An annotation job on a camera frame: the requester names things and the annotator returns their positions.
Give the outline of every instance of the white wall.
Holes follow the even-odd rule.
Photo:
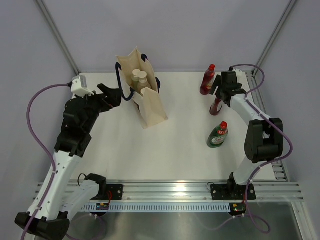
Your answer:
[[[40,89],[68,83],[73,72],[31,0],[5,0],[0,7],[0,206],[1,239],[18,239],[14,220],[25,212],[50,161],[28,131],[26,110]],[[68,88],[52,89],[34,102],[31,121],[53,151]]]
[[[279,117],[291,138],[286,160],[298,181],[320,237],[320,1],[299,1],[262,68],[262,94],[268,114]]]
[[[114,72],[135,46],[156,71],[255,63],[289,0],[46,0],[82,72]]]

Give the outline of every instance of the bottle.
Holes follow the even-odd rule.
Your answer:
[[[138,74],[138,77],[140,79],[139,83],[138,83],[138,88],[137,88],[137,92],[140,94],[141,92],[141,89],[144,89],[144,88],[149,88],[149,89],[152,89],[150,84],[148,83],[148,80],[147,80],[147,73],[145,71],[141,71],[139,72]]]
[[[215,65],[211,64],[207,71],[205,71],[203,76],[203,81],[200,87],[200,93],[202,95],[207,95],[210,93],[212,85],[214,84],[214,76],[215,76]]]
[[[140,78],[138,77],[138,74],[140,73],[140,69],[135,69],[132,71],[132,83],[133,83],[133,89],[135,91],[138,91],[138,83],[140,81]]]
[[[228,124],[225,121],[223,121],[211,132],[208,140],[206,141],[208,147],[214,149],[220,147],[224,143],[228,135],[227,127]]]
[[[223,103],[224,102],[220,98],[215,97],[215,100],[210,107],[210,114],[213,116],[217,116],[222,109]]]

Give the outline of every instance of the bag handle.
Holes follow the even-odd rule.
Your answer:
[[[116,79],[118,80],[119,89],[121,90],[121,96],[125,101],[130,101],[132,99],[132,97],[134,96],[135,90],[132,87],[130,87],[130,95],[128,97],[125,97],[124,91],[123,91],[122,85],[121,85],[119,69],[122,70],[120,63],[117,62],[115,64],[115,72],[116,72]]]
[[[145,54],[141,54],[141,59],[142,59],[144,62],[146,62],[146,60],[149,61],[147,55],[145,55]],[[157,86],[158,86],[158,93],[160,94],[161,82],[160,82],[159,78],[157,78],[157,77],[155,78],[155,81],[156,81],[156,84],[157,84]]]

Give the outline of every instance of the gray floor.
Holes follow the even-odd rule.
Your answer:
[[[108,213],[102,217],[104,229],[99,238],[95,237],[101,222],[79,213],[68,234],[80,240],[302,239],[289,203],[252,203],[250,209],[269,222],[270,234],[256,230],[249,218],[232,220],[217,231],[208,230],[230,218],[227,213]]]

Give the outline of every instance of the paper bag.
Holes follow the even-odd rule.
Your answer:
[[[120,89],[122,89],[121,79],[124,80],[123,91],[125,93],[122,92],[122,97],[126,101],[133,100],[141,116],[142,127],[146,129],[167,120],[168,117],[159,94],[160,81],[155,77],[154,69],[147,56],[141,54],[138,48],[135,48],[129,56],[117,56],[117,60],[115,70]],[[146,88],[143,96],[131,87],[133,86],[132,71],[135,69],[140,69],[147,73],[146,78],[152,87],[152,89]]]

